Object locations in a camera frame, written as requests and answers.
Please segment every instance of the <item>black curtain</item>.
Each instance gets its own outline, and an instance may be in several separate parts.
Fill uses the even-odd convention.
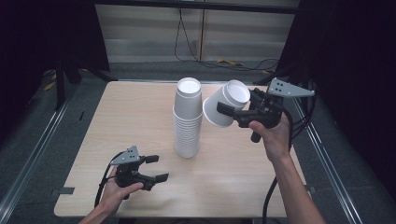
[[[396,199],[396,3],[344,0],[329,11],[327,26],[318,29],[296,18],[279,64],[307,59],[340,129]],[[311,47],[307,40],[320,29],[324,35]],[[300,80],[304,71],[291,75]]]
[[[109,70],[94,4],[3,0],[0,29],[1,139],[61,56]]]

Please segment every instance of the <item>finger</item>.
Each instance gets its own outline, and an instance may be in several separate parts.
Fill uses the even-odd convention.
[[[128,195],[128,194],[134,193],[134,192],[142,189],[143,187],[144,187],[143,183],[139,182],[139,183],[132,184],[132,185],[130,185],[128,187],[125,187],[122,190],[125,193],[125,195]]]
[[[113,169],[111,170],[111,173],[110,173],[109,176],[115,176],[116,175],[117,167],[118,167],[118,165],[113,166]]]
[[[260,122],[253,120],[249,123],[248,127],[255,133],[258,133],[263,138],[267,136],[267,129]]]

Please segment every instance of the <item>metal frame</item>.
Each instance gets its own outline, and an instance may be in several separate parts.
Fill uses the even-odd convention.
[[[294,105],[297,108],[298,114],[300,118],[303,119],[305,117],[303,108],[301,107],[301,101],[298,99],[293,99]],[[361,224],[361,217],[359,216],[358,210],[355,207],[351,197],[349,196],[344,184],[332,165],[332,160],[327,154],[326,148],[323,146],[322,141],[319,138],[319,135],[314,127],[312,122],[309,122],[306,126],[307,133],[309,138],[312,141],[312,145],[314,146],[316,152],[318,153],[318,157],[322,163],[323,169],[326,172],[327,177],[332,184],[332,188],[334,189],[335,195],[340,201],[341,206],[346,213],[346,217],[349,220],[349,223],[353,224]]]
[[[2,201],[0,202],[0,224],[7,223],[18,200],[23,194],[30,178],[35,171],[41,157],[43,156],[48,143],[50,142],[53,134],[55,133],[59,123],[61,122],[70,101],[73,99],[74,93],[77,87],[71,90],[69,97],[64,101],[64,104],[52,115],[52,118],[47,125],[46,130],[41,135],[34,150],[32,151],[29,159],[23,165],[17,178],[12,183],[11,187],[8,189],[7,193],[4,195]]]
[[[208,3],[195,1],[164,1],[164,0],[87,0],[79,1],[98,5],[134,6],[134,7],[175,7],[192,9],[211,9],[223,11],[266,12],[277,14],[317,13],[315,10],[298,7],[267,7],[260,5],[242,5],[226,3]]]

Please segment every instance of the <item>wooden table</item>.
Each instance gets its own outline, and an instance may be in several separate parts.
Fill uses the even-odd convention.
[[[203,100],[221,86],[203,84]],[[122,202],[117,217],[262,216],[264,198],[275,177],[262,141],[252,143],[251,130],[239,128],[237,122],[218,128],[203,118],[200,151],[190,159],[179,157],[174,150],[172,112],[176,88],[176,83],[108,83],[64,184],[75,188],[74,193],[59,196],[55,215],[89,214],[110,160],[136,145],[141,156],[160,156],[159,162],[142,164],[139,172],[169,173],[169,178],[152,191],[132,194]],[[304,178],[293,150],[291,154]],[[268,216],[286,216],[278,188]]]

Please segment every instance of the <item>hand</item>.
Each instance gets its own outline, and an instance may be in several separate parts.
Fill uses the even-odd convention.
[[[279,124],[272,129],[266,129],[258,121],[251,121],[248,127],[253,132],[262,136],[268,160],[272,163],[281,161],[290,156],[289,141],[290,141],[290,125],[289,120],[283,113]]]
[[[117,172],[117,166],[113,167],[110,176]],[[120,204],[125,196],[143,188],[142,183],[135,183],[131,186],[120,188],[114,178],[109,178],[105,185],[102,200],[99,204],[79,223],[102,223],[106,218],[114,216],[119,210]]]
[[[113,167],[110,176],[115,176],[117,172],[117,166]],[[120,204],[125,196],[138,191],[143,188],[142,183],[135,183],[131,186],[120,188],[114,178],[107,180],[105,190],[103,192],[102,200],[99,202],[105,208],[105,212],[109,213],[110,216],[114,216],[119,210]]]

